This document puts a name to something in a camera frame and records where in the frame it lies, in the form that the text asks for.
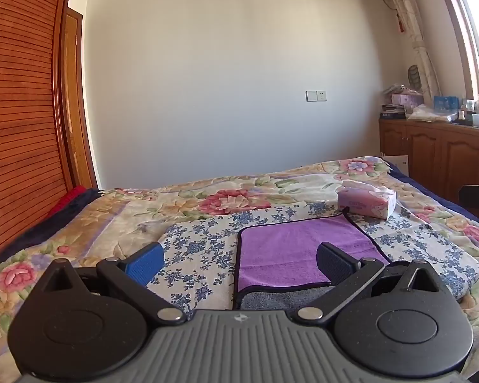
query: red fabric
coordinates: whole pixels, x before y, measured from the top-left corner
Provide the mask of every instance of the red fabric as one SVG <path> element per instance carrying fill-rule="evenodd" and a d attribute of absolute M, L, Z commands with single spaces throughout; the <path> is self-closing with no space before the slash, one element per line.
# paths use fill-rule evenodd
<path fill-rule="evenodd" d="M 53 214 L 57 213 L 59 210 L 62 210 L 64 207 L 66 207 L 71 200 L 74 198 L 78 197 L 80 194 L 85 193 L 87 189 L 83 186 L 76 186 L 74 189 L 71 191 L 67 192 L 67 194 L 62 197 L 55 205 L 54 207 L 48 212 L 46 215 L 46 218 L 52 216 Z"/>

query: blue floral fabric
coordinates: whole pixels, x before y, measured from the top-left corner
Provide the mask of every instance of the blue floral fabric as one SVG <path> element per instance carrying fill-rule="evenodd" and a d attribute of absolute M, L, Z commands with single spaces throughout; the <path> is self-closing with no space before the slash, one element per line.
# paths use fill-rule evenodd
<path fill-rule="evenodd" d="M 147 287 L 190 315 L 196 308 L 230 309 L 242 228 L 335 214 L 336 202 L 301 202 L 174 224 L 160 239 L 165 266 Z M 456 298 L 479 278 L 473 257 L 400 205 L 387 221 L 351 217 L 391 261 L 429 261 Z"/>

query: tissue pack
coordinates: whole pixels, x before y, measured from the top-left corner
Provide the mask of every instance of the tissue pack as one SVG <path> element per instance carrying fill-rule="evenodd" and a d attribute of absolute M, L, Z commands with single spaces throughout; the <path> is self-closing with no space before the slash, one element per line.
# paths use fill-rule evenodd
<path fill-rule="evenodd" d="M 337 189 L 338 209 L 387 220 L 396 207 L 396 192 L 357 181 L 344 181 Z"/>

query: cabinet door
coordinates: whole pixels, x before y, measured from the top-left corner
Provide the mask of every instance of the cabinet door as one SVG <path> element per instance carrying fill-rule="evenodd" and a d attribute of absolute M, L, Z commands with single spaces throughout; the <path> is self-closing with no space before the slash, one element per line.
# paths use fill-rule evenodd
<path fill-rule="evenodd" d="M 391 122 L 379 123 L 380 150 L 386 156 L 406 155 L 405 138 L 405 125 L 392 124 Z"/>
<path fill-rule="evenodd" d="M 409 176 L 436 194 L 441 194 L 439 164 L 442 131 L 406 127 Z"/>
<path fill-rule="evenodd" d="M 458 203 L 463 185 L 479 184 L 479 137 L 444 131 L 441 167 L 443 197 Z"/>

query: gray cloth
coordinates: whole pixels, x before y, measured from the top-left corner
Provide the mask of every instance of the gray cloth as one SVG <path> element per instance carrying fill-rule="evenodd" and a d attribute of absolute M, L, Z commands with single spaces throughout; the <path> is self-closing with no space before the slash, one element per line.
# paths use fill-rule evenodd
<path fill-rule="evenodd" d="M 293 311 L 302 308 L 327 293 L 333 286 L 322 286 L 290 292 L 250 292 L 241 300 L 240 309 L 284 309 Z"/>

